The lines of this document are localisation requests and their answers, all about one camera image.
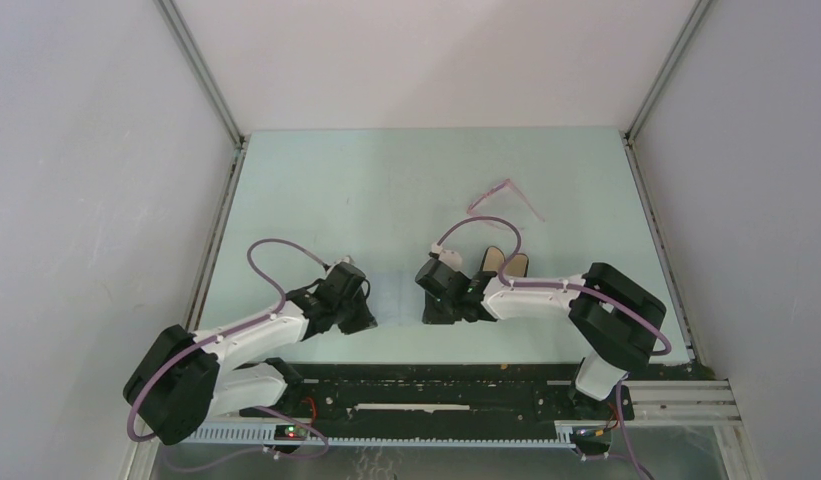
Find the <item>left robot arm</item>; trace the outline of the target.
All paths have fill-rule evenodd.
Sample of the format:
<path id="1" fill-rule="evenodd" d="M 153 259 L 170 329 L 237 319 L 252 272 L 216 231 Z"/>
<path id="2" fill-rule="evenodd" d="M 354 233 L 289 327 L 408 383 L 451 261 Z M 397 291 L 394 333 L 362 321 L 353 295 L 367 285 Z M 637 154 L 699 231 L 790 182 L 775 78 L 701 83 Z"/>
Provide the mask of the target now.
<path id="1" fill-rule="evenodd" d="M 129 419 L 142 419 L 152 436 L 175 445 L 220 415 L 256 407 L 294 414 L 302 403 L 299 378 L 270 353 L 332 328 L 349 335 L 375 327 L 368 287 L 360 269 L 339 262 L 314 285 L 224 327 L 164 329 L 123 388 Z"/>

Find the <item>light blue cleaning cloth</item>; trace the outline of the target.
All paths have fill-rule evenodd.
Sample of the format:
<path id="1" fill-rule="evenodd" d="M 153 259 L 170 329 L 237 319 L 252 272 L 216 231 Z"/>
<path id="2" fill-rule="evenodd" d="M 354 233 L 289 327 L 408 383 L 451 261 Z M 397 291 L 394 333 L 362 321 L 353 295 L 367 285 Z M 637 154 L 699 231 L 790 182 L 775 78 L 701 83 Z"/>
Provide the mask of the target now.
<path id="1" fill-rule="evenodd" d="M 407 270 L 379 272 L 369 277 L 372 291 L 367 301 L 379 327 L 422 324 L 424 292 Z"/>

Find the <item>black glasses case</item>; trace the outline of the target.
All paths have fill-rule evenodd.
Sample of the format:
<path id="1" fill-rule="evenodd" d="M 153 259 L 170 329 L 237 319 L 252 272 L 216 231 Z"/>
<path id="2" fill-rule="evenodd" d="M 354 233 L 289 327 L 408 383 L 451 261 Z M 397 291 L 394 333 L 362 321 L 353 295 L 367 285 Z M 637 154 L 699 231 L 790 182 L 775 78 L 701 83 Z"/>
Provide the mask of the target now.
<path id="1" fill-rule="evenodd" d="M 482 257 L 480 270 L 483 272 L 498 273 L 503 270 L 505 276 L 526 277 L 529 270 L 529 257 L 518 253 L 507 263 L 506 255 L 496 246 L 489 246 Z"/>

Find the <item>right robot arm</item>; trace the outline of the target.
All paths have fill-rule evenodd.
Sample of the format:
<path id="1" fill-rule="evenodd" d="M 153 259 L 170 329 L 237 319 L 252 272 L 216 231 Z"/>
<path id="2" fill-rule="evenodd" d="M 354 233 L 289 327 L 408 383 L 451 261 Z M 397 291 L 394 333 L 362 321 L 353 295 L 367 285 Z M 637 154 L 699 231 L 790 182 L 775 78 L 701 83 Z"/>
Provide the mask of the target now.
<path id="1" fill-rule="evenodd" d="M 425 293 L 426 324 L 565 315 L 591 348 L 567 392 L 569 408 L 582 418 L 596 416 L 629 374 L 672 350 L 661 331 L 663 302 L 607 263 L 594 262 L 583 274 L 559 279 L 489 271 L 468 277 L 430 258 L 415 282 Z"/>

